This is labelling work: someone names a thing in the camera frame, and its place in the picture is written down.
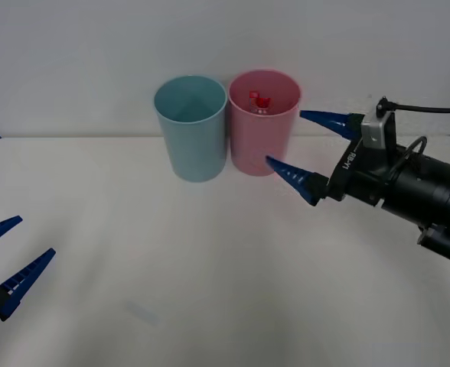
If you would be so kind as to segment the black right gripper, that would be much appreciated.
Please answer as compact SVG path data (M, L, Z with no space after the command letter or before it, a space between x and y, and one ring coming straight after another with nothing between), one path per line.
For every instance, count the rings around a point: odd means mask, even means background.
M361 137L363 114L302 110L299 116L347 140ZM388 134L386 143L384 150L366 148L361 140L350 143L330 180L270 156L266 163L311 206L326 196L336 201L351 196L371 206L382 200L384 209L403 209L406 205L397 181L406 164L404 149L397 144L394 133Z

